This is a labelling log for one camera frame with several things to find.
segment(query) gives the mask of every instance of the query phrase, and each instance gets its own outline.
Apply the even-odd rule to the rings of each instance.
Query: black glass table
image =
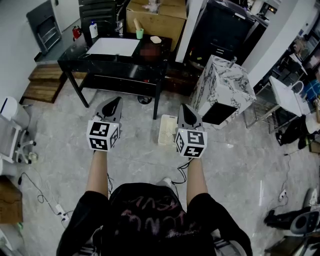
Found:
[[[135,39],[135,34],[125,38]],[[154,97],[153,119],[157,118],[162,82],[166,76],[172,40],[160,37],[154,44],[150,35],[144,35],[132,56],[87,54],[98,40],[86,41],[82,35],[58,59],[63,72],[86,108],[89,107],[82,89],[95,88]],[[85,72],[86,77],[78,85],[72,72]]]

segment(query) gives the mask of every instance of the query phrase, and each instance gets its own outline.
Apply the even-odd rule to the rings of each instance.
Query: black chair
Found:
[[[273,66],[272,72],[276,74],[276,79],[278,79],[282,75],[281,71],[276,66]]]
[[[283,78],[283,81],[286,80],[292,73],[299,71],[301,69],[301,66],[297,62],[291,61],[285,68],[289,71],[289,73]]]

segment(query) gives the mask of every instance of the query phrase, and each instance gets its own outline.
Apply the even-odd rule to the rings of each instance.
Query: white pillar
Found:
[[[199,16],[200,9],[205,3],[207,3],[207,0],[188,0],[186,3],[188,10],[188,18],[184,26],[181,42],[178,45],[178,51],[175,57],[176,62],[184,62],[191,36],[196,27],[196,22]]]
[[[258,14],[260,12],[262,6],[264,5],[264,2],[265,2],[264,0],[255,0],[250,12],[253,15]]]
[[[255,86],[286,51],[305,25],[316,0],[283,0],[270,25],[243,67],[251,86]]]

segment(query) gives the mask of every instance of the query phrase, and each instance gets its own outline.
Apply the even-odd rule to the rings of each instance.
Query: white marble box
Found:
[[[190,105],[202,116],[204,122],[213,124],[218,130],[256,100],[247,71],[237,64],[228,68],[229,63],[228,60],[211,55],[191,94]],[[223,109],[233,113],[226,114]]]
[[[119,139],[119,124],[114,122],[89,120],[86,140],[91,150],[110,151]]]
[[[185,158],[200,158],[207,148],[206,131],[178,129],[175,139],[176,148]]]

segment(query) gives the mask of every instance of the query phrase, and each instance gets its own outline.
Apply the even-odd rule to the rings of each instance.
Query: red fire extinguisher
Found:
[[[77,40],[82,35],[82,30],[79,26],[74,26],[72,29],[73,41]]]

